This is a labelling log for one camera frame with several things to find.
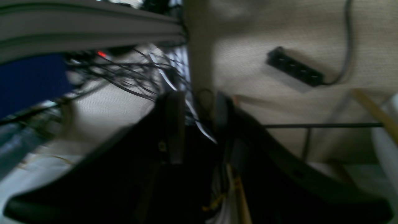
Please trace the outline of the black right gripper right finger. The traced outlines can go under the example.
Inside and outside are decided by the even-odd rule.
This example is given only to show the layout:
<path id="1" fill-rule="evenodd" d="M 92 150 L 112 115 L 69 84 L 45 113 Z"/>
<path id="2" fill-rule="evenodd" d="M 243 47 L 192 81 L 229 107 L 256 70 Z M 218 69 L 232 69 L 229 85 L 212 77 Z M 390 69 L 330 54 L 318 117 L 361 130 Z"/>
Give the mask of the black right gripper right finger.
<path id="1" fill-rule="evenodd" d="M 387 199 L 320 173 L 291 154 L 252 116 L 218 92 L 217 141 L 240 175 L 254 224 L 386 224 Z"/>

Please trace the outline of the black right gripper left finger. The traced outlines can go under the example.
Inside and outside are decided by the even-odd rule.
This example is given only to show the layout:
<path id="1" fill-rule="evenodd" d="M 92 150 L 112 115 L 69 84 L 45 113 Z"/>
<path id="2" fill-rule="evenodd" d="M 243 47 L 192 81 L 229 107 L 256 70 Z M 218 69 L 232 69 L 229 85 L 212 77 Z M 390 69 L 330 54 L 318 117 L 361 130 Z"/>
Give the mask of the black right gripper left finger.
<path id="1" fill-rule="evenodd" d="M 182 164 L 185 96 L 165 93 L 138 123 L 60 178 L 7 200 L 4 217 L 23 224 L 143 223 L 163 166 Z"/>

